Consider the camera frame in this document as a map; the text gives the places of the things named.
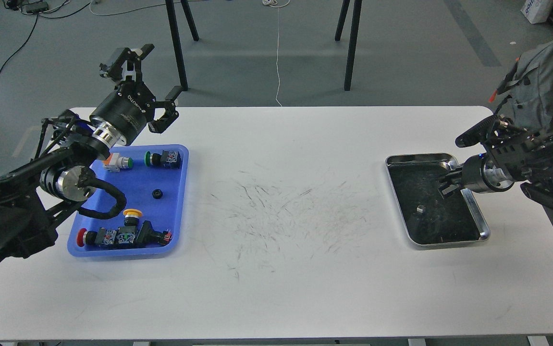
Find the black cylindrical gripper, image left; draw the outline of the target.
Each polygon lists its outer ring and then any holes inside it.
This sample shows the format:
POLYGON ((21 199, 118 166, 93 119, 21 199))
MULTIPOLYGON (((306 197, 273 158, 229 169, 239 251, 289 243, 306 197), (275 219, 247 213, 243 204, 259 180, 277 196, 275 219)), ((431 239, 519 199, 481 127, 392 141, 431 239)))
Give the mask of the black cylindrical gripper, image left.
POLYGON ((89 116, 94 126, 108 123, 121 134, 123 145, 129 146, 146 125, 149 131, 162 134, 179 117, 177 97, 184 91, 174 86, 163 101, 156 101, 154 94, 143 81, 142 61, 155 48, 145 44, 140 48, 118 48, 109 61, 99 65, 99 76, 109 79, 117 87, 89 116), (156 119, 155 110, 163 109, 156 119))

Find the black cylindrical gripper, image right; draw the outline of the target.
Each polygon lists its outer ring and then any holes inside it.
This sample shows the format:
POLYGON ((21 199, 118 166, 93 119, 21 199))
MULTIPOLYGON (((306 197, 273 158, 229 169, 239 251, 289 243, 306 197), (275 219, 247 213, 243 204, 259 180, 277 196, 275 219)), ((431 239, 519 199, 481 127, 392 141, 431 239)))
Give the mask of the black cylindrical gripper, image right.
POLYGON ((468 189, 476 193, 495 193, 509 190, 514 181, 485 155, 474 155, 461 168, 451 170, 439 180, 441 197, 447 199, 468 189))

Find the black robot arm, image right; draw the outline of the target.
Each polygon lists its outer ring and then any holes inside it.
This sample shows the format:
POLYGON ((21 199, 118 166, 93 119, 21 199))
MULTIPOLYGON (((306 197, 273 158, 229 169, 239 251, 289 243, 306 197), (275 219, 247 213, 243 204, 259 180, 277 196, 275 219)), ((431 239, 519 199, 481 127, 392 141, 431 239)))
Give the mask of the black robot arm, image right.
POLYGON ((439 179, 443 198, 464 189, 503 192, 520 183, 527 198, 553 210, 553 132, 531 131, 492 115, 464 131, 455 144, 481 144, 485 152, 470 156, 439 179))

